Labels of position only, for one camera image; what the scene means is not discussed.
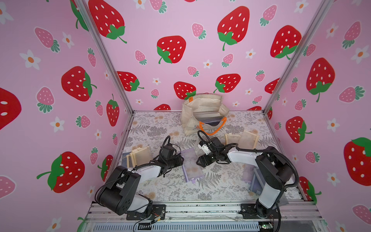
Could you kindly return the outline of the purple mesh pouch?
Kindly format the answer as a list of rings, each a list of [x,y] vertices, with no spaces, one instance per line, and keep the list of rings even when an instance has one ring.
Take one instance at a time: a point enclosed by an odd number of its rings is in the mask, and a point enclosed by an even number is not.
[[[182,169],[185,175],[185,181],[196,184],[198,179],[204,177],[204,172],[196,163],[198,157],[194,148],[183,150],[181,156],[184,158]]]

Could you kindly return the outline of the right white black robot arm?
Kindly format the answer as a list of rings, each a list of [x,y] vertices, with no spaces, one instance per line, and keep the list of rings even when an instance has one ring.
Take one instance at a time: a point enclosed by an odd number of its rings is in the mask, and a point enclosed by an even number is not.
[[[266,149],[240,148],[237,143],[223,145],[218,138],[210,138],[202,130],[197,132],[199,148],[204,152],[196,164],[203,168],[213,164],[233,162],[253,165],[259,169],[264,187],[257,199],[252,214],[259,218],[268,218],[273,209],[278,209],[279,201],[288,188],[299,184],[299,174],[294,164],[276,148]]]

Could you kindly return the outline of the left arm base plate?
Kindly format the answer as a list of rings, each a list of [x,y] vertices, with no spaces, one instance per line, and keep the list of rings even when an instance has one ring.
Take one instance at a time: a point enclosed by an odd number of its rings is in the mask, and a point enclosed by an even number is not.
[[[166,205],[149,204],[136,211],[128,211],[126,220],[164,220],[166,215]]]

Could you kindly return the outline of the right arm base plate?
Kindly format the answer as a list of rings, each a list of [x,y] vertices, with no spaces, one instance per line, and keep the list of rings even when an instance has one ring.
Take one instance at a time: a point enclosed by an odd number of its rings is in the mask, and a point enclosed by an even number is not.
[[[277,205],[265,208],[259,204],[241,204],[238,214],[242,215],[243,219],[279,219],[282,217]]]

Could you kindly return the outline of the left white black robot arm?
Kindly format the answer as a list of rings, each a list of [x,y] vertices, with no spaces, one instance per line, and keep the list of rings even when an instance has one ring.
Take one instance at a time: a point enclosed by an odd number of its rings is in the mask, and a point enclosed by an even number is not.
[[[159,154],[149,163],[131,169],[116,167],[96,192],[95,202],[119,216],[128,214],[140,219],[148,218],[154,212],[153,201],[137,194],[138,186],[148,180],[166,176],[172,169],[182,166],[183,162],[180,146],[172,144],[168,135],[160,147]]]

